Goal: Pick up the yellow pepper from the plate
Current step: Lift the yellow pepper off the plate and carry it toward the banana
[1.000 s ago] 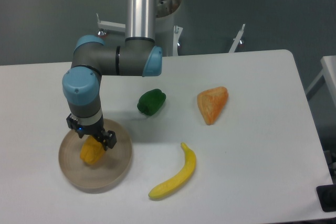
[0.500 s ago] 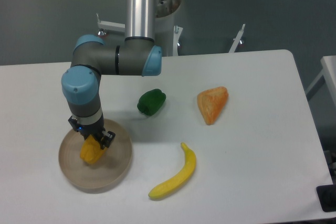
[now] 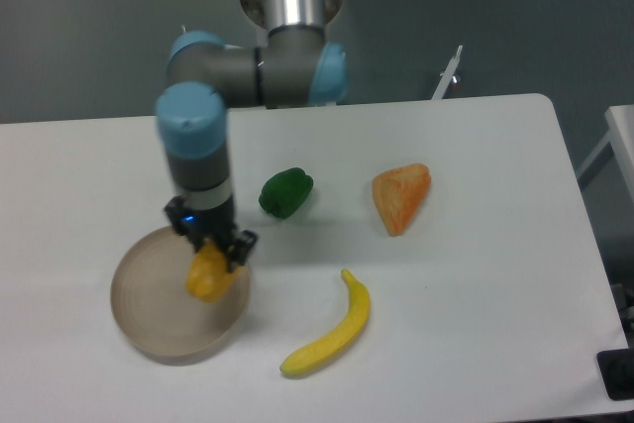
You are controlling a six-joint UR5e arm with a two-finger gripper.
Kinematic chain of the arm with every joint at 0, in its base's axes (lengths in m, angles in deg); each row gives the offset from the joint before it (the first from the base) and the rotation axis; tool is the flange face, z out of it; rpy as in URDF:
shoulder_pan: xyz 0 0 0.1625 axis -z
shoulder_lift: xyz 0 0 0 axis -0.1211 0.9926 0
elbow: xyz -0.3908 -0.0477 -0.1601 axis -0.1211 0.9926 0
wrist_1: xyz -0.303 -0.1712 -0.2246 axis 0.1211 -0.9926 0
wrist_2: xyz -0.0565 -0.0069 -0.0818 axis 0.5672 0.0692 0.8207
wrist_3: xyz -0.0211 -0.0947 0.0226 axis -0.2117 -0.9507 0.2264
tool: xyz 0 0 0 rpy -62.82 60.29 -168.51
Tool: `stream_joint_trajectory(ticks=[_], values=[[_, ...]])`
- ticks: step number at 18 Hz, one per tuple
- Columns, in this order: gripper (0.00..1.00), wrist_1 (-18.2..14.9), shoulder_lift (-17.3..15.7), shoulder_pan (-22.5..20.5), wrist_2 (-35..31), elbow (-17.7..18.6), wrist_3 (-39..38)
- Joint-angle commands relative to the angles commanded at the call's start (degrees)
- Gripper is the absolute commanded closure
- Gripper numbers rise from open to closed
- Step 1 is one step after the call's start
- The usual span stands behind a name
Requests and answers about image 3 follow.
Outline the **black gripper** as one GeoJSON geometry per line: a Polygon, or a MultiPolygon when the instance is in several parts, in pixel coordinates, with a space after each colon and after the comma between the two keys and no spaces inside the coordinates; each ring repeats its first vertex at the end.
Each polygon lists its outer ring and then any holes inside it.
{"type": "Polygon", "coordinates": [[[226,252],[227,272],[235,272],[246,264],[259,239],[251,230],[235,232],[233,197],[217,207],[196,210],[187,206],[182,196],[174,196],[163,207],[163,212],[172,231],[184,237],[194,251],[212,242],[221,252],[226,252]]]}

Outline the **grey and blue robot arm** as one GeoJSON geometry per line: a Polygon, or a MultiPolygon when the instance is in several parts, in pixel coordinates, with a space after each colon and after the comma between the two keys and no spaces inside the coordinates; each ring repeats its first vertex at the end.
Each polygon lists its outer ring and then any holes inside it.
{"type": "Polygon", "coordinates": [[[230,47],[191,31],[173,43],[155,114],[176,194],[164,212],[194,250],[215,245],[234,271],[257,235],[235,223],[227,140],[231,108],[325,105],[348,86],[342,45],[326,40],[325,0],[264,0],[267,43],[230,47]]]}

